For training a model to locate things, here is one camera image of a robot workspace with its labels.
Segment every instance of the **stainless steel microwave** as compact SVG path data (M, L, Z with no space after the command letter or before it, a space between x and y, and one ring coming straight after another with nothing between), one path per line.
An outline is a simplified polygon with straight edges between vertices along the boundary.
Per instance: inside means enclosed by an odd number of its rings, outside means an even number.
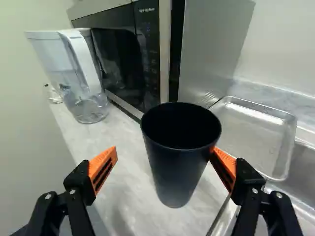
M185 0L81 0L67 10L91 28L107 96L141 118L177 101Z

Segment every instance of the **marble countertop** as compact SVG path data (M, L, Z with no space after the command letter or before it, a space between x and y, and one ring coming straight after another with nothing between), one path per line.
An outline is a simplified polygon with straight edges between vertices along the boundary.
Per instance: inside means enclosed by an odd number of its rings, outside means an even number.
M96 124L80 124L64 104L51 105L76 164L116 146L118 162L94 202L96 235L204 236L228 192L209 163L190 201L163 205L155 192L140 125L114 105Z

